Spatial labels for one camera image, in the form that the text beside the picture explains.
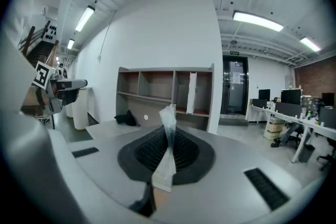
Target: desk leg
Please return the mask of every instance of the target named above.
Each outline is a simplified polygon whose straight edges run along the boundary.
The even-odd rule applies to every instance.
[[[294,163],[297,160],[299,154],[301,153],[303,145],[306,142],[307,134],[308,134],[308,126],[305,126],[304,127],[304,132],[303,132],[303,135],[302,135],[302,138],[301,138],[300,145],[298,146],[298,149],[296,150],[296,152],[294,154],[294,157],[292,159],[292,163]]]
[[[259,124],[260,113],[261,113],[261,111],[258,112],[258,116],[257,116],[257,124]]]
[[[269,126],[269,122],[270,122],[270,120],[271,120],[271,114],[269,113],[268,115],[267,115],[267,123],[266,123],[266,127],[265,127],[265,130],[264,130],[264,137],[266,136],[266,134],[267,134],[267,130],[268,130],[268,126]]]

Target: white paper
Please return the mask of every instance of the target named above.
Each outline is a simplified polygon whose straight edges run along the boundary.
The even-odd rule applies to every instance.
[[[170,104],[165,107],[160,111],[160,117],[168,140],[168,148],[152,175],[152,184],[156,188],[166,192],[172,192],[173,175],[176,174],[173,155],[176,130],[176,105]]]
[[[240,84],[240,72],[233,72],[232,83]]]

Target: paper sign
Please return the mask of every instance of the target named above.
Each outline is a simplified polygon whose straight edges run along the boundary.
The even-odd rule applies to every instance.
[[[240,72],[233,72],[232,83],[240,84]]]
[[[33,84],[45,90],[50,76],[55,72],[55,69],[38,61],[35,70],[37,73],[36,78],[33,80]]]

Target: shelf compartment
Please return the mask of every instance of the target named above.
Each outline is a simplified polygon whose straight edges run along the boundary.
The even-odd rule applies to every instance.
[[[139,84],[139,72],[119,72],[118,91],[137,94]]]
[[[176,108],[176,112],[179,114],[186,114],[186,108]],[[209,113],[207,111],[195,109],[192,116],[209,117]]]
[[[181,109],[187,108],[189,93],[189,71],[176,71],[174,83],[173,103]]]
[[[202,131],[207,131],[209,118],[208,117],[199,117],[189,114],[176,114],[176,124],[177,126],[187,126]]]
[[[124,95],[124,96],[129,96],[129,97],[137,98],[137,99],[150,100],[150,101],[159,101],[159,102],[165,102],[165,103],[168,103],[168,104],[171,103],[171,99],[168,99],[168,98],[154,97],[154,96],[143,96],[143,95],[137,95],[137,94],[128,93],[128,92],[117,92],[117,93],[121,94],[121,95]]]
[[[121,106],[120,110],[118,110],[120,114],[126,114],[127,110],[130,110],[137,124],[141,127],[162,125],[159,112],[167,106],[166,103],[128,94],[118,94],[118,98]]]
[[[173,71],[140,72],[138,94],[148,98],[172,100]]]
[[[197,72],[196,99],[194,111],[204,111],[209,115],[212,95],[212,73]]]

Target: white wall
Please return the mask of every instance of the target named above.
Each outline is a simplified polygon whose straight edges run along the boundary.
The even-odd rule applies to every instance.
[[[100,62],[97,57],[104,40]],[[212,0],[139,0],[117,11],[79,54],[76,78],[92,87],[89,112],[99,121],[115,116],[117,74],[125,68],[210,67],[214,101],[209,131],[217,132],[222,102],[223,62]]]
[[[270,62],[266,60],[248,58],[248,102],[250,99],[257,99],[259,90],[270,89],[270,99],[281,97],[281,90],[286,88],[286,76],[293,78],[293,69],[286,65]],[[249,113],[248,120],[256,121],[257,113]],[[266,120],[266,116],[260,117],[261,121]]]

